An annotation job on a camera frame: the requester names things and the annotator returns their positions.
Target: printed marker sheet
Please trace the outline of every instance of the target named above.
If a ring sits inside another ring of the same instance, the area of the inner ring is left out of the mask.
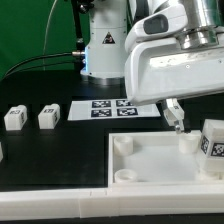
[[[133,106],[127,99],[73,101],[69,121],[159,117],[160,113],[155,104],[147,106]]]

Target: green screen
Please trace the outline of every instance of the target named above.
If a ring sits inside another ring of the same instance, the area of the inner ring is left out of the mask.
[[[55,0],[0,0],[0,77],[24,59],[43,53],[75,50],[75,26],[70,0],[57,0],[45,40],[46,27],[54,3]],[[82,15],[81,22],[83,36],[87,43],[88,15]],[[72,68],[72,64],[46,67],[46,69]]]

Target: white cube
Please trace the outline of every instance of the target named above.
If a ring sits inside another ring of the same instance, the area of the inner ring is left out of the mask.
[[[27,121],[27,108],[23,105],[12,107],[4,117],[7,131],[21,130]]]
[[[205,120],[196,159],[201,170],[224,172],[224,121]]]
[[[54,129],[60,119],[60,106],[47,105],[38,115],[40,129]]]
[[[0,162],[2,161],[2,159],[3,159],[3,152],[2,152],[2,145],[0,142]]]

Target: black table surface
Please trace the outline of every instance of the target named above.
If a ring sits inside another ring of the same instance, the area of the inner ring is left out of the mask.
[[[0,83],[0,192],[107,187],[108,135],[120,132],[173,130],[163,117],[67,121],[72,101],[126,98],[124,85],[82,82],[74,71],[24,72]],[[61,119],[53,130],[40,130],[38,114],[45,105],[60,105]],[[4,116],[12,106],[25,105],[28,121],[22,131],[6,131]],[[224,120],[224,95],[181,101],[192,130],[205,119]],[[204,220],[221,223],[222,214],[50,220],[33,223],[179,223]]]

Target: metal bracket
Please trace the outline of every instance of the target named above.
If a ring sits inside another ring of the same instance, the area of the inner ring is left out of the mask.
[[[166,99],[162,102],[164,117],[169,126],[174,126],[177,134],[185,132],[184,128],[184,111],[177,99]]]

